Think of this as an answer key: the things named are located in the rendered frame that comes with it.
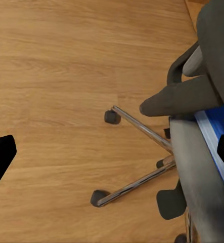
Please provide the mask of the swivel chair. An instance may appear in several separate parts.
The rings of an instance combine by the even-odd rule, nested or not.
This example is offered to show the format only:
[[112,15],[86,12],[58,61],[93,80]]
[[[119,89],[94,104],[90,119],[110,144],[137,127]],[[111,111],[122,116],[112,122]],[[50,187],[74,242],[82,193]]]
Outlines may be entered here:
[[[157,170],[108,196],[95,190],[91,204],[100,208],[176,168],[176,189],[160,190],[156,195],[165,220],[185,214],[187,237],[179,235],[174,243],[194,243],[194,225],[202,243],[224,243],[224,183],[194,115],[224,107],[224,0],[208,0],[196,27],[198,41],[173,62],[167,86],[140,105],[142,115],[169,116],[169,129],[164,133],[171,143],[116,105],[104,115],[104,121],[113,124],[118,113],[172,155],[158,161]],[[196,77],[182,82],[182,73]]]

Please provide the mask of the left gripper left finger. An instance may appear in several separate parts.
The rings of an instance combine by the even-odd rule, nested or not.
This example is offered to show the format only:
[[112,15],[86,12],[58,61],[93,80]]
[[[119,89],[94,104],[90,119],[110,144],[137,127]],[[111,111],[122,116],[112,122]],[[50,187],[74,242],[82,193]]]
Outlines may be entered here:
[[16,143],[12,135],[0,137],[0,180],[17,154]]

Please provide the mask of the folder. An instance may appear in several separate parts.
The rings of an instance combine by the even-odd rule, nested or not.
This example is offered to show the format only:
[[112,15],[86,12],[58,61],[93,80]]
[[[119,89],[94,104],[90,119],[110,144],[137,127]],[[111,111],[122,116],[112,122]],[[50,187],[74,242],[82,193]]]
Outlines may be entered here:
[[218,142],[224,135],[224,107],[199,111],[194,115],[224,183],[224,163],[217,153]]

